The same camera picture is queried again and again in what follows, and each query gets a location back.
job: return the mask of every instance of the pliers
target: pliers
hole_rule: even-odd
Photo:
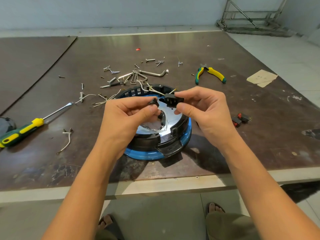
[[[198,72],[195,76],[195,83],[198,85],[199,84],[199,76],[203,73],[204,70],[207,70],[210,74],[218,77],[223,84],[226,83],[225,77],[218,71],[214,70],[212,67],[206,67],[206,65],[201,65],[201,67],[198,69]]]

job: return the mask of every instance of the screwdriver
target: screwdriver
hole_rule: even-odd
[[[73,102],[68,103],[67,105],[63,106],[57,111],[54,111],[53,113],[49,114],[48,116],[42,119],[35,118],[33,121],[31,121],[31,123],[5,133],[3,136],[0,137],[0,148],[13,146],[17,142],[27,137],[27,135],[29,135],[31,132],[35,131],[38,127],[44,125],[46,118],[54,115],[55,113],[58,113],[59,111],[66,107],[69,107],[70,105],[73,105]]]

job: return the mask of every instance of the metal screw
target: metal screw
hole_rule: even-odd
[[[109,83],[109,85],[115,80],[116,78],[112,78],[110,81],[107,81],[107,83]]]
[[[155,61],[155,59],[149,59],[149,60],[146,59],[146,63],[149,62],[149,61]]]
[[[83,102],[83,97],[84,97],[84,95],[85,95],[84,92],[80,92],[80,98],[79,98],[79,99],[80,99],[80,102],[81,102],[81,103]]]

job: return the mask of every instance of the right hand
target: right hand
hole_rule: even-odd
[[[175,92],[174,95],[184,98],[184,103],[178,103],[174,113],[182,113],[197,121],[204,136],[218,149],[238,134],[232,123],[224,93],[194,87]]]

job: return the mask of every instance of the metal rack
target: metal rack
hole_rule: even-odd
[[[283,7],[285,6],[287,0],[282,0],[277,11],[242,11],[232,0],[226,0],[226,6],[224,8],[222,17],[217,20],[217,26],[227,31],[226,20],[248,20],[255,29],[259,29],[258,25],[254,21],[264,21],[265,25],[268,26],[270,23],[274,22],[275,19],[281,14]],[[238,11],[229,11],[230,5],[233,5]],[[242,14],[243,17],[237,17],[237,14]],[[265,14],[265,17],[250,17],[254,14]]]

